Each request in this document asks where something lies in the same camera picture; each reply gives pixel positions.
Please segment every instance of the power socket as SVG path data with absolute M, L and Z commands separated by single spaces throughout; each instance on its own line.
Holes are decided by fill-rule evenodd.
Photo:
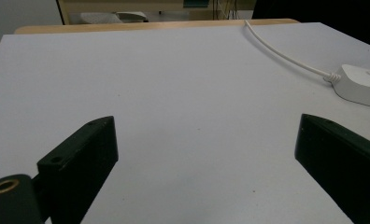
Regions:
M 345 100 L 370 105 L 370 70 L 342 64 L 336 72 L 341 78 L 333 82 L 334 91 Z

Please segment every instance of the cable strain relief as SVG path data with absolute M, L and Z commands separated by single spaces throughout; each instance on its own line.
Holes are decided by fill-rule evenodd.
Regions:
M 340 80 L 340 75 L 338 75 L 337 73 L 331 73 L 328 77 L 325 77 L 324 80 L 335 84 L 337 81 Z

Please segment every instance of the wire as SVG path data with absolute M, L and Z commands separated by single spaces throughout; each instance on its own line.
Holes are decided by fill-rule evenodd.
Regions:
M 272 46 L 270 46 L 268 43 L 266 43 L 263 39 L 261 39 L 260 36 L 258 36 L 254 29 L 252 28 L 252 26 L 249 24 L 248 21 L 245 21 L 246 25 L 248 26 L 249 30 L 252 32 L 252 34 L 261 42 L 263 43 L 267 48 L 269 48 L 270 50 L 272 50 L 273 52 L 275 52 L 278 56 L 284 58 L 285 60 L 287 61 L 290 61 L 291 63 L 294 63 L 302 68 L 305 68 L 306 70 L 310 71 L 310 72 L 313 72 L 313 73 L 316 73 L 317 75 L 320 75 L 324 78 L 325 81 L 328 81 L 328 82 L 332 82 L 332 83 L 335 83 L 336 81 L 338 81 L 340 79 L 340 75 L 336 74 L 336 73 L 326 73 L 326 72 L 323 72 L 319 69 L 316 69 L 316 68 L 313 68 L 313 67 L 310 67 L 304 63 L 300 63 L 298 61 L 296 61 L 295 59 L 292 59 L 290 57 L 288 57 L 287 55 L 281 53 L 280 51 L 276 50 L 275 48 L 273 48 Z

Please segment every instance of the power strip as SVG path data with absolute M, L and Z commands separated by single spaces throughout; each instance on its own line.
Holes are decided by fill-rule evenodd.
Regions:
M 370 105 L 370 70 L 343 64 L 336 72 L 340 79 L 333 82 L 334 91 L 345 100 Z

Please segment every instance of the wooden table edge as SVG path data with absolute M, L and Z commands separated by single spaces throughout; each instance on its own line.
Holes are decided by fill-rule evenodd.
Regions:
M 250 20 L 250 23 L 253 25 L 271 25 L 271 24 L 299 23 L 299 21 L 293 19 L 262 19 L 262 20 Z M 170 29 L 170 28 L 205 27 L 205 26 L 228 26 L 242 24 L 244 24 L 244 20 L 163 21 L 163 22 L 135 22 L 135 23 L 112 23 L 112 24 L 43 25 L 43 26 L 23 26 L 17 29 L 14 32 L 14 34 L 15 35 L 62 34 L 62 33 L 82 33 L 82 32 Z

